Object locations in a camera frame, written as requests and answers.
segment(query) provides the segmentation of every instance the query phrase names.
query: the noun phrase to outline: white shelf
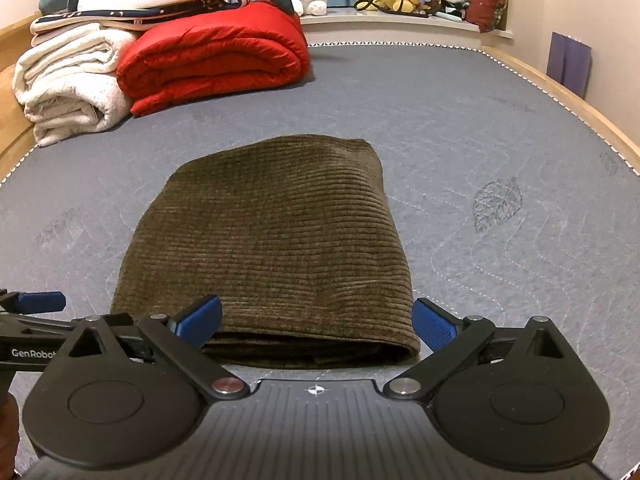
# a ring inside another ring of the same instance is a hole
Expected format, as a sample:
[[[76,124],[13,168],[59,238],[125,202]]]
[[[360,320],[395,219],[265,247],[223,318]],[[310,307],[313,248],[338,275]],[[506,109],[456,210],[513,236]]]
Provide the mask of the white shelf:
[[[480,30],[477,25],[467,22],[452,22],[437,16],[421,18],[420,16],[402,16],[379,12],[378,10],[355,10],[355,9],[328,9],[325,16],[302,16],[302,25],[324,25],[331,23],[405,23],[409,25],[422,25],[425,27],[444,27],[468,32]],[[488,32],[492,36],[513,39],[513,33],[509,30],[492,30]]]

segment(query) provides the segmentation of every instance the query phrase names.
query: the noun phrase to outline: wooden bed frame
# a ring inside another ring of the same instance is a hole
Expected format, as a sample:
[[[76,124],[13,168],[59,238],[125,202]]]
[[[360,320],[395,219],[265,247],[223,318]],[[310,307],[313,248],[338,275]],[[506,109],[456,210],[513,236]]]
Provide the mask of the wooden bed frame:
[[[33,125],[25,119],[15,100],[12,79],[15,62],[31,46],[29,26],[38,16],[34,14],[0,30],[0,181],[13,171],[35,145]],[[484,47],[484,51],[575,113],[619,152],[630,167],[640,173],[640,147],[603,114],[523,61],[497,48]]]

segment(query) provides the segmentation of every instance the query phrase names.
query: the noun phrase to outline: bed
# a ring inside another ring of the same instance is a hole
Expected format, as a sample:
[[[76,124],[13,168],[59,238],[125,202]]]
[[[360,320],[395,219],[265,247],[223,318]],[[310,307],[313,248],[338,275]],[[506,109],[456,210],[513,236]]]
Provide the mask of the bed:
[[[316,44],[311,54],[312,75],[293,87],[192,102],[30,153],[0,189],[2,286],[62,290],[64,319],[104,314],[133,229],[181,164],[283,134],[363,138],[382,161],[414,296],[502,326],[551,317],[610,403],[596,463],[622,476],[640,449],[639,177],[482,52]],[[252,384],[381,383],[408,365],[233,370]],[[18,400],[35,380],[17,377]],[[18,470],[32,460],[23,435]]]

